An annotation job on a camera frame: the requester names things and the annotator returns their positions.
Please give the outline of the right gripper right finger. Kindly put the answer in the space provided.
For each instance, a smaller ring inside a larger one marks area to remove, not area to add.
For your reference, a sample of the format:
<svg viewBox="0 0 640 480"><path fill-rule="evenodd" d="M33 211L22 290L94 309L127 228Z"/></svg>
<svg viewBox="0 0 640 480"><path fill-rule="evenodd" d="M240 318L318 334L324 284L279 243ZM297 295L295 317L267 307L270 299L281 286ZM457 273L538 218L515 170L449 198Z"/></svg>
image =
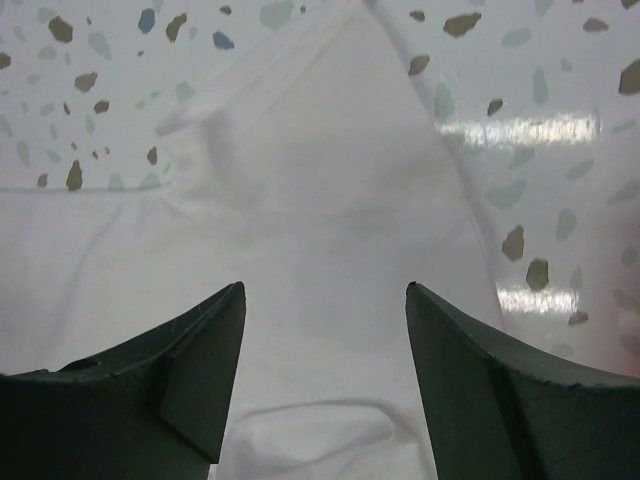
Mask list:
<svg viewBox="0 0 640 480"><path fill-rule="evenodd" d="M638 478L638 379L534 348L416 282L405 310L439 478Z"/></svg>

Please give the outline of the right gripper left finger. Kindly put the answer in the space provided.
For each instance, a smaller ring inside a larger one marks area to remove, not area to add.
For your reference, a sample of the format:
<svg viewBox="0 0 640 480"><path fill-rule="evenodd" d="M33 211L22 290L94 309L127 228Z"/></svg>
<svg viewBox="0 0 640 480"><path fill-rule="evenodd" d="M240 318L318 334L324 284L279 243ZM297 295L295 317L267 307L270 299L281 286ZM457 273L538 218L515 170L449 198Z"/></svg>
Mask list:
<svg viewBox="0 0 640 480"><path fill-rule="evenodd" d="M58 371L1 380L5 479L204 479L218 463L246 315L242 283Z"/></svg>

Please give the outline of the white t shirt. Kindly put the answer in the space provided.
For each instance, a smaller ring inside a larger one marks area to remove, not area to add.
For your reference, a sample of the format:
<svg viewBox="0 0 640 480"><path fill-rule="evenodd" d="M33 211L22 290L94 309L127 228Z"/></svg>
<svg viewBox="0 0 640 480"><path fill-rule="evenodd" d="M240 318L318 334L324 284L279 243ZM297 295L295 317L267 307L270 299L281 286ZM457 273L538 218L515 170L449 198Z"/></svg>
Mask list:
<svg viewBox="0 0 640 480"><path fill-rule="evenodd" d="M159 128L173 182L1 194L1 380L58 371L242 283L204 479L433 479L406 289L493 315L453 161L364 1L329 1Z"/></svg>

